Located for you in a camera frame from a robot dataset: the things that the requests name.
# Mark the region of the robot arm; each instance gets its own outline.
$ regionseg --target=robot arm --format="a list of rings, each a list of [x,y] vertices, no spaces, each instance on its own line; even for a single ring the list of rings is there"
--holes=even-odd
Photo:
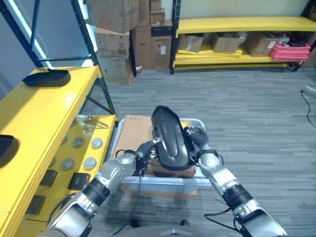
[[[244,237],[287,236],[285,230],[240,184],[237,178],[218,159],[218,154],[208,145],[205,130],[190,128],[187,134],[200,147],[198,163],[202,174],[208,178],[217,193],[225,200],[236,220],[242,225]]]
[[[138,162],[146,161],[159,138],[143,143],[136,152],[125,151],[115,160],[107,161],[91,182],[59,211],[50,221],[47,230],[38,237],[86,237],[92,227],[90,220],[96,215],[108,195],[121,181],[133,175]]]

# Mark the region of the open cardboard box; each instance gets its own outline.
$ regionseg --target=open cardboard box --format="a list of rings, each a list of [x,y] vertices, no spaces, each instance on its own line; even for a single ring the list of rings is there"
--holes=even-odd
[[[190,127],[189,120],[181,121],[183,127]],[[115,158],[118,150],[137,150],[140,144],[153,139],[152,136],[152,121],[149,116],[126,115],[124,124],[115,145],[114,152],[110,159]],[[151,160],[148,163],[148,168],[145,174],[158,177],[173,177],[173,178],[192,178],[196,169],[192,166],[190,169],[183,171],[170,171],[163,168],[157,161]]]

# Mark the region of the stacked cardboard boxes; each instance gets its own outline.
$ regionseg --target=stacked cardboard boxes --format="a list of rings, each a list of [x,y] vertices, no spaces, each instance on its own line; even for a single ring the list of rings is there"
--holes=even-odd
[[[99,66],[107,84],[129,85],[132,81],[129,31],[139,22],[147,24],[140,2],[143,0],[86,0],[88,22],[96,27]]]
[[[144,69],[166,69],[170,64],[172,23],[165,21],[161,0],[143,0],[147,25],[133,29],[132,39],[136,66]]]

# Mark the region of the black plastic tray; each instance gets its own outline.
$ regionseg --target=black plastic tray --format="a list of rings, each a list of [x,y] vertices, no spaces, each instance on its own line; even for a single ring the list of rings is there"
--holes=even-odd
[[[55,87],[64,86],[70,81],[70,74],[67,70],[52,70],[48,72],[35,73],[22,80],[27,86]]]

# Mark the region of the cardboard box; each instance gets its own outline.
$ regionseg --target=cardboard box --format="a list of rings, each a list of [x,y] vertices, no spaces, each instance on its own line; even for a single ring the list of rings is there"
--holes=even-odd
[[[210,42],[214,52],[235,52],[240,38],[220,37],[218,33],[214,33]]]
[[[121,34],[96,27],[94,33],[100,57],[129,59],[129,32]]]
[[[186,126],[191,126],[190,121],[185,120]],[[124,125],[118,137],[118,142],[114,148],[111,159],[115,158],[116,151],[123,150],[137,150],[140,144],[148,142],[153,139],[152,136],[152,121],[150,116],[135,116],[126,115]],[[160,166],[154,160],[148,163],[146,174],[163,176],[163,177],[178,177],[178,178],[192,178],[195,173],[195,167],[183,171],[170,171]]]
[[[165,23],[165,11],[164,8],[158,11],[150,11],[150,25],[159,26]]]
[[[136,66],[153,68],[151,27],[136,27],[132,30]]]
[[[120,185],[120,189],[126,194],[134,194],[137,195],[138,191],[129,190],[127,186],[124,184]],[[174,198],[178,200],[193,200],[197,196],[197,191],[194,190],[190,194],[182,194],[182,193],[171,193],[171,192],[154,192],[154,191],[140,191],[140,195],[143,196],[160,196],[165,198]]]
[[[138,8],[138,27],[150,26],[149,0],[139,0]]]
[[[130,85],[133,69],[130,60],[99,57],[100,70],[103,72],[107,85]]]
[[[161,8],[161,0],[150,0],[150,11],[158,11]]]
[[[164,26],[152,27],[152,63],[153,69],[166,69],[170,66],[172,22]]]
[[[138,24],[139,0],[86,0],[91,25],[126,33]]]
[[[198,53],[203,42],[203,37],[180,35],[178,49]]]
[[[243,48],[252,57],[266,57],[277,42],[277,36],[269,32],[250,32]]]

